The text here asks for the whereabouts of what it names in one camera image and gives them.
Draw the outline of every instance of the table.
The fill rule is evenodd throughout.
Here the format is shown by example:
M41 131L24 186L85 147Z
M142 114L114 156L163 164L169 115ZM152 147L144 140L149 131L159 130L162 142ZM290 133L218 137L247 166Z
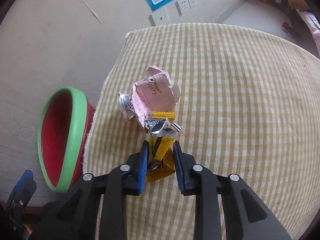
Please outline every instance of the table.
M149 65L180 85L182 150L214 173L239 174L298 239L320 208L319 59L237 26L175 24L128 33L103 85L84 172L110 172L147 139L124 121L118 93L130 93ZM194 197L180 195L175 175L148 183L140 197L127 198L128 239L192 239L194 206Z

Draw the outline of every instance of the tiled floor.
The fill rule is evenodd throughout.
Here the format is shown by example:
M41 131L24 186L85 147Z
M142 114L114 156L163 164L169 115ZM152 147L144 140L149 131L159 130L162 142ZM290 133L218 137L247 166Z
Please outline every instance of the tiled floor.
M296 44L296 40L281 29L283 22L290 23L290 19L281 10L259 0L248 0L223 23L270 33Z

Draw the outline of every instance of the floor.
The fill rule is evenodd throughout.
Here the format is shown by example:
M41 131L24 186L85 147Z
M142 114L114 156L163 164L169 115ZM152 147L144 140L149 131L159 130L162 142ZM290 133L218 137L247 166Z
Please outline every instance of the floor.
M303 21L301 23L300 20L302 21L301 18L296 17L294 23L298 23L294 25L294 28L298 32L298 35L296 38L291 38L281 29L283 22L291 24L291 20L285 12L259 0L248 0L234 11L223 24L247 27L276 35L297 44L316 57L319 57L316 44L307 25Z

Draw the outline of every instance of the green rim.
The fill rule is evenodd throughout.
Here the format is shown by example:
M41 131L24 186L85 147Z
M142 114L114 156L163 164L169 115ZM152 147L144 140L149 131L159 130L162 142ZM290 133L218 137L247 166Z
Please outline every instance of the green rim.
M68 141L66 145L66 150L64 154L61 174L57 186L53 186L47 175L47 171L44 167L43 156L42 156L42 147L41 147L41 130L43 125L44 116L49 108L49 105L52 103L52 100L62 91L69 91L72 96L72 113L70 120L70 128L68 134ZM48 184L49 188L54 192L66 192L69 189L73 172L76 166L78 159L84 127L87 118L87 98L83 92L72 87L63 87L56 91L49 99L45 105L39 122L38 129L38 155L42 173L44 179Z

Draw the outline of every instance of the torn carton flap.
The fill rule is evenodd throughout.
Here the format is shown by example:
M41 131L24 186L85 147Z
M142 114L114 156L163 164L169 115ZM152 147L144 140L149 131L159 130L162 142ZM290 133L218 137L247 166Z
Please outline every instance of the torn carton flap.
M119 94L124 118L129 121L135 116L144 127L144 119L149 111L171 111L179 102L181 92L177 83L170 86L170 82L167 71L150 66L144 79L133 84L130 96Z

